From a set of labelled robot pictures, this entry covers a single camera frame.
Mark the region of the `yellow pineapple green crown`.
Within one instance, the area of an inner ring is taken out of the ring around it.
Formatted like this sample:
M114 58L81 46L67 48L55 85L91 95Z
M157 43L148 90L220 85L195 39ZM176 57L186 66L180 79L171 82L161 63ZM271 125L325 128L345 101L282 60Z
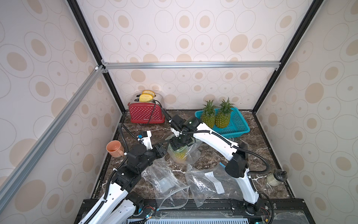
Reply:
M213 104L213 100L206 101L200 117L209 128L213 128L215 125L215 108L216 106Z

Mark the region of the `clear zip bag green seal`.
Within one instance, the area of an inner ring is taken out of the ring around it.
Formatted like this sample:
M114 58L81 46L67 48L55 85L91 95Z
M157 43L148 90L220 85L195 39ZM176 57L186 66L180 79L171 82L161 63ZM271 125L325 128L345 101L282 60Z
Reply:
M193 138L192 145L183 146L177 150L174 150L174 148L169 143L167 147L167 152L170 156L170 159L176 163L194 165L201 156L201 152L198 150L201 144L202 141Z

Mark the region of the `clear zip bag white seal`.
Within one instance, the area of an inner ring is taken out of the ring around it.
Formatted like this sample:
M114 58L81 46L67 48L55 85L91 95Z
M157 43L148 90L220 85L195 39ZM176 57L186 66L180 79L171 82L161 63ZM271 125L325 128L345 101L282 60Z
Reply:
M189 186L175 177L164 158L146 168L142 178L151 183L158 210L179 209L187 204Z

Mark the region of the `clear zip bag blue slider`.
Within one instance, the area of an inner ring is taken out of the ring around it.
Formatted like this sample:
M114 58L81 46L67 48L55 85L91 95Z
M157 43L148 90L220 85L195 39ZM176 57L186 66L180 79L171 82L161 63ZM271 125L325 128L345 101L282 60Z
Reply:
M197 207L208 199L243 200L237 181L226 173L222 164L205 170L197 170L188 164L185 178Z

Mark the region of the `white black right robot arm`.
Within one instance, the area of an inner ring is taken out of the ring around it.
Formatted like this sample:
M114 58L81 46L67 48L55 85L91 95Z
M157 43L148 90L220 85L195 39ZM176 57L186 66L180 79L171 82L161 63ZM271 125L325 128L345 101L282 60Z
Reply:
M242 191L245 211L255 215L264 205L264 201L260 198L261 193L255 188L251 175L268 173L269 163L262 156L249 151L245 143L239 144L225 138L195 116L185 120L179 115L170 116L164 108L161 110L174 134L169 140L172 150L180 151L184 147L193 145L195 140L200 140L218 151L228 160L225 166L226 173L236 180ZM251 171L248 154L259 158L265 164L265 170Z

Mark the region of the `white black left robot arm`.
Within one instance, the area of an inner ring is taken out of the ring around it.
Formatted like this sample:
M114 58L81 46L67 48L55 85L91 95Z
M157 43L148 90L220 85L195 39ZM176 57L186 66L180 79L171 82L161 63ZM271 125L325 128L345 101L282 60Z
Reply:
M113 170L104 194L80 224L125 224L129 217L142 212L143 198L131 190L142 173L167 154L163 143L152 145L151 136L150 131L138 136L139 143L126 153L124 163Z

